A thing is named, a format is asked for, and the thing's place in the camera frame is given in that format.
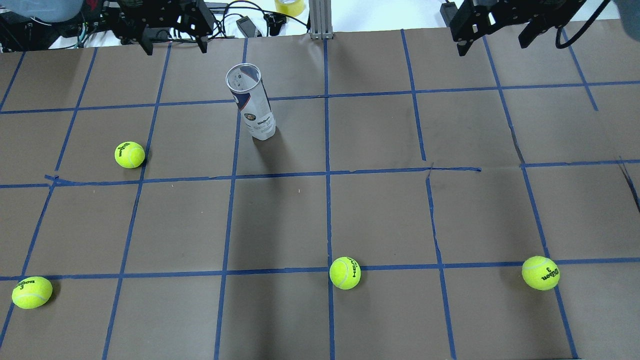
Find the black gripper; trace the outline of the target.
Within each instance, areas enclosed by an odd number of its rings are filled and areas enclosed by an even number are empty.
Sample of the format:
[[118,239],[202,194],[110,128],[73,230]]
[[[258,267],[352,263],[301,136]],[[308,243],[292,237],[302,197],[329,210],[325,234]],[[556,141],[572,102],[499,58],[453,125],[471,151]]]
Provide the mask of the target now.
[[149,56],[157,35],[172,28],[206,54],[217,21],[203,0],[104,0],[102,16],[116,38],[139,44]]
[[583,0],[464,0],[450,3],[448,28],[457,53],[464,57],[474,43],[505,27],[525,25],[519,46],[528,48],[540,35],[569,23]]

